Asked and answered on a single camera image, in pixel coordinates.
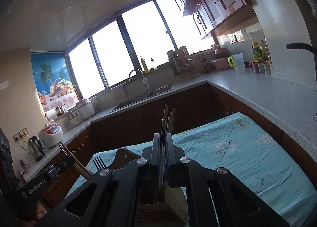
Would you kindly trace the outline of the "person's left hand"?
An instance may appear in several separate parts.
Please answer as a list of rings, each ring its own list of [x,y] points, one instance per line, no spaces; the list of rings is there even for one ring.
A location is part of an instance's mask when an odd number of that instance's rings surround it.
[[[32,227],[38,220],[43,218],[47,214],[47,210],[43,207],[43,205],[39,202],[36,203],[36,207],[33,208],[31,212],[30,220],[22,221],[21,226],[24,227]]]

